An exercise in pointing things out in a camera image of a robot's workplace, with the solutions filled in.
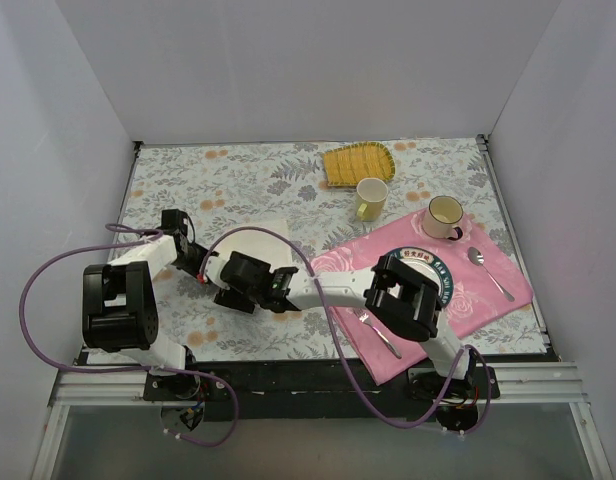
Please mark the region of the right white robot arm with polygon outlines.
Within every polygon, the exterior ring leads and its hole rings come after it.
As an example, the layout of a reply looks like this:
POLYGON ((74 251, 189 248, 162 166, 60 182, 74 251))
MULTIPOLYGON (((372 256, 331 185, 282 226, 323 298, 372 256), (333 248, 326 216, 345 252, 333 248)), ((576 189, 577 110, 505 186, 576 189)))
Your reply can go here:
POLYGON ((257 307, 274 313, 323 305, 361 309, 396 337, 418 343, 448 395, 478 392, 476 355, 463 353, 453 364, 463 344, 448 323, 439 286, 394 255, 381 256, 373 267, 315 275, 305 268, 273 269, 234 251, 227 260, 209 257, 204 277, 219 287, 216 304, 245 313, 257 307))

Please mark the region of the white cloth napkin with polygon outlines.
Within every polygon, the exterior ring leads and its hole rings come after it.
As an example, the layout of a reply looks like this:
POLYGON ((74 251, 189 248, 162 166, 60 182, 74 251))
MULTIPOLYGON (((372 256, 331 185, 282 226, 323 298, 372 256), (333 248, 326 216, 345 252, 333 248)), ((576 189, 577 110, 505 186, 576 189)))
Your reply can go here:
MULTIPOLYGON (((245 226, 264 228, 288 240, 290 239, 288 225, 285 219, 246 223, 235 226, 231 230, 245 226)), ((251 256, 269 263, 272 270, 292 265, 291 247, 276 237, 261 231, 243 230, 234 233, 222 240, 216 251, 226 260, 229 259, 233 251, 251 256)))

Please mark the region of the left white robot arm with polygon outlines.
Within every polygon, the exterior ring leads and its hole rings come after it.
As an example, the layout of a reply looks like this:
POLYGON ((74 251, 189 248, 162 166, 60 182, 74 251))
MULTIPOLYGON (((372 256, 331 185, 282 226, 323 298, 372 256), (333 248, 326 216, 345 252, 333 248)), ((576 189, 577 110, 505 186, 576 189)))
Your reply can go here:
POLYGON ((82 335, 87 347, 123 354, 142 366, 155 384, 180 400, 201 397, 201 377, 188 367, 191 350, 159 331, 153 280, 167 266, 195 277, 207 250, 198 245, 190 216, 179 209, 164 210, 157 227, 163 235, 152 241, 151 231, 109 224, 108 229, 135 233, 140 245, 108 264, 91 265, 83 273, 82 335))

